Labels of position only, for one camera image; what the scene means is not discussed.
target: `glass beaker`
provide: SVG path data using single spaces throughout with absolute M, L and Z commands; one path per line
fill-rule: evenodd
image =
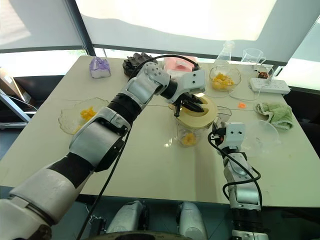
M 243 57 L 241 62 L 253 63 L 253 64 L 263 64 L 266 61 L 264 53 L 257 48 L 247 48 L 243 50 Z

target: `power strip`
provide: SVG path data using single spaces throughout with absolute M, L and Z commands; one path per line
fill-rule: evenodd
M 251 78 L 250 79 L 250 88 L 254 92 L 261 93 L 275 93 L 275 94 L 288 94 L 290 93 L 290 88 L 283 80 L 271 80 L 270 85 L 268 85 L 269 79 L 264 78 Z

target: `jar lid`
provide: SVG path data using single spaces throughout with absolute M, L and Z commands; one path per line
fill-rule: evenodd
M 180 116 L 177 117 L 179 123 L 192 129 L 203 129 L 212 124 L 217 116 L 217 106 L 205 95 L 199 98 L 203 102 L 203 104 L 200 105 L 204 112 L 195 112 L 182 107 L 180 110 Z

